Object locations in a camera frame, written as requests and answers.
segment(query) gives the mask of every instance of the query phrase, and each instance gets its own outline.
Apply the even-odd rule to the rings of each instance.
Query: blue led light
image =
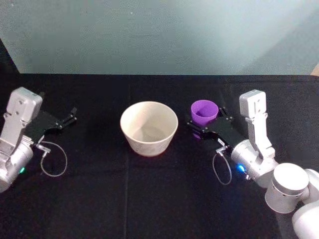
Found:
[[[237,170],[238,170],[239,172],[241,172],[241,173],[246,172],[245,167],[244,167],[243,165],[241,165],[241,164],[238,164],[238,165],[237,165]]]

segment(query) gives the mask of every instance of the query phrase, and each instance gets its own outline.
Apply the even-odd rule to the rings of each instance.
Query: green led light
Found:
[[[25,168],[21,168],[19,173],[23,173],[25,171]]]

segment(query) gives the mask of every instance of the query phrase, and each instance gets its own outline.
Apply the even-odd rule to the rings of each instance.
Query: cable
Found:
[[[216,169],[215,169],[215,159],[216,159],[216,155],[220,155],[220,156],[225,160],[225,162],[226,162],[226,164],[227,164],[228,171],[229,171],[229,181],[228,181],[227,183],[222,182],[222,181],[220,180],[220,178],[219,178],[217,172],[216,172]],[[216,175],[218,181],[219,181],[222,185],[226,186],[226,185],[228,185],[228,184],[231,183],[231,180],[232,180],[232,172],[231,172],[231,168],[230,168],[229,163],[228,163],[227,159],[225,158],[224,154],[221,155],[221,154],[217,153],[217,154],[214,155],[213,160],[212,160],[212,167],[213,167],[214,173],[215,173],[215,175]]]
[[[52,143],[52,142],[48,142],[48,141],[41,141],[41,143],[48,143],[48,144],[52,144],[52,145],[57,146],[59,149],[61,149],[61,151],[62,151],[62,153],[64,154],[64,157],[65,157],[65,167],[64,167],[64,170],[63,170],[61,173],[59,173],[59,174],[50,174],[50,173],[48,173],[48,172],[43,168],[43,161],[44,161],[44,158],[45,158],[45,156],[43,156],[43,157],[41,158],[41,162],[40,162],[40,166],[41,166],[42,172],[45,173],[46,175],[48,175],[49,177],[59,177],[59,176],[61,176],[62,174],[64,174],[65,171],[66,171],[66,168],[68,167],[68,157],[66,156],[66,153],[65,153],[64,149],[63,149],[60,145],[58,145],[58,144],[56,144],[56,143]]]

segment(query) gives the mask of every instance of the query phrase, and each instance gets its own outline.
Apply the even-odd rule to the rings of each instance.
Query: black cloth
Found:
[[[199,142],[184,116],[208,99],[225,106],[247,137],[239,96],[267,94],[268,137],[276,160],[319,170],[319,79],[310,76],[101,76],[0,75],[0,109],[12,90],[45,92],[42,109],[63,118],[76,106],[78,122],[46,138],[69,158],[65,175],[41,173],[40,154],[9,190],[0,194],[1,238],[208,239],[286,238],[283,225],[264,200],[265,190],[233,168],[229,186],[211,168],[212,142]],[[179,127],[165,153],[135,154],[121,129],[122,112],[140,101],[171,107]],[[54,147],[45,166],[63,169]],[[219,161],[218,170],[227,170]]]

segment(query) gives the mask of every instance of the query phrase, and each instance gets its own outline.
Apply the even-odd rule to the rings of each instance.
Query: plastic cup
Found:
[[[191,105],[192,120],[200,126],[205,126],[217,118],[218,106],[213,101],[200,100]]]
[[[121,116],[120,125],[136,153],[153,157],[167,149],[177,130],[178,119],[170,107],[145,101],[128,107]]]

